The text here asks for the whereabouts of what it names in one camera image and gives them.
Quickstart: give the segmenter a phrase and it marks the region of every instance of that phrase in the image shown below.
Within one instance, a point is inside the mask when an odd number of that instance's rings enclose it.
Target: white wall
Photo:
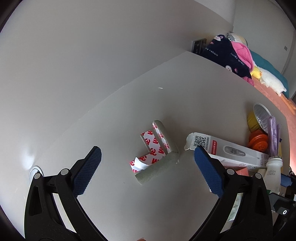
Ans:
[[[269,0],[237,0],[233,31],[247,40],[252,51],[282,72],[294,27],[280,8]]]
[[[72,124],[197,37],[232,29],[193,0],[23,0],[0,33],[0,204],[16,228],[30,167]]]
[[[233,25],[236,0],[195,0]]]
[[[296,45],[294,46],[293,55],[284,73],[284,77],[288,81],[289,96],[291,98],[296,92]]]

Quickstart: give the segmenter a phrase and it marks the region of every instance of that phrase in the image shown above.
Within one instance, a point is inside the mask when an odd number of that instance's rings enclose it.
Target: orange lid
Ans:
[[[256,150],[256,151],[260,151],[260,152],[265,152],[266,149],[267,149],[267,142],[266,141],[259,141],[259,142],[256,142],[253,146],[252,146],[252,149],[253,150]]]
[[[254,132],[252,132],[249,136],[249,141],[252,140],[255,136],[263,134],[262,130],[256,130]]]
[[[268,148],[268,136],[265,134],[259,134],[253,137],[249,144],[248,148],[251,148],[256,151],[265,152],[265,150]]]

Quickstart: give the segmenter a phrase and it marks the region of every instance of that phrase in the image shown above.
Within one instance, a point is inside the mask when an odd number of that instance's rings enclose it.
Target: yellow container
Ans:
[[[256,119],[256,116],[254,114],[254,111],[251,111],[249,114],[248,114],[248,117],[247,117],[247,123],[248,123],[248,127],[250,129],[251,132],[254,132],[256,130],[259,130],[261,129],[260,128],[260,125]]]
[[[279,143],[279,152],[278,152],[278,156],[282,156],[282,153],[281,153],[281,142]]]

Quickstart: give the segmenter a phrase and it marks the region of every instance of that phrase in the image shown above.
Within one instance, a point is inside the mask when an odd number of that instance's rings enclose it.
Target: pink plush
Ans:
[[[253,71],[253,68],[254,68],[253,58],[252,58],[249,48],[242,43],[237,43],[234,41],[231,41],[231,44],[232,44],[232,47],[235,50],[237,56],[239,57],[239,59],[242,62],[244,62],[244,64],[246,66],[249,67],[250,72]]]
[[[243,77],[243,79],[244,79],[245,81],[247,81],[251,86],[254,86],[254,85],[255,85],[255,84],[254,84],[254,81],[253,81],[252,79],[248,78],[247,76],[246,76],[246,77]]]

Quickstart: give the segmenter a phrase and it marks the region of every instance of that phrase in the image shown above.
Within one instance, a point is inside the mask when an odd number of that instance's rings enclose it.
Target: qr code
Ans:
[[[195,136],[194,146],[202,146],[205,150],[207,150],[209,141],[209,137]]]
[[[206,141],[206,137],[195,136],[194,146],[202,146],[203,148],[205,148]]]

